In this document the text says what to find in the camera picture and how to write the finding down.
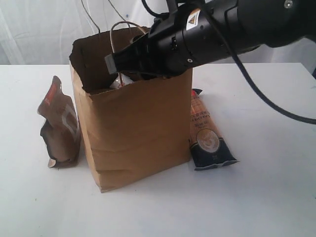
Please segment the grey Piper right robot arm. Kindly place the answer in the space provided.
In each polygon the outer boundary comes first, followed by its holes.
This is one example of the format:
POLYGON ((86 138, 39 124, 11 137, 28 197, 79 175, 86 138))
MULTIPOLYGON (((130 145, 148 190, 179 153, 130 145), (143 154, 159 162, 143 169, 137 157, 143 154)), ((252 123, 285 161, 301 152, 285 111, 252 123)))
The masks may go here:
POLYGON ((168 8, 148 33, 105 57, 110 74, 174 77, 261 45, 316 38, 313 0, 170 0, 168 8))

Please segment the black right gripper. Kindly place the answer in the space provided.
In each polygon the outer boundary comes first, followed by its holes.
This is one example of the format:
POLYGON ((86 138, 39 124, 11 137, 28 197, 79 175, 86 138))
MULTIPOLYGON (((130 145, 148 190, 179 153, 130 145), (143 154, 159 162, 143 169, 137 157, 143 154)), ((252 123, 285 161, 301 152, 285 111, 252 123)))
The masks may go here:
POLYGON ((237 47, 230 38, 236 22, 235 0, 186 2, 157 19, 131 45, 106 56, 108 72, 144 79, 174 77, 220 59, 236 59, 237 47))

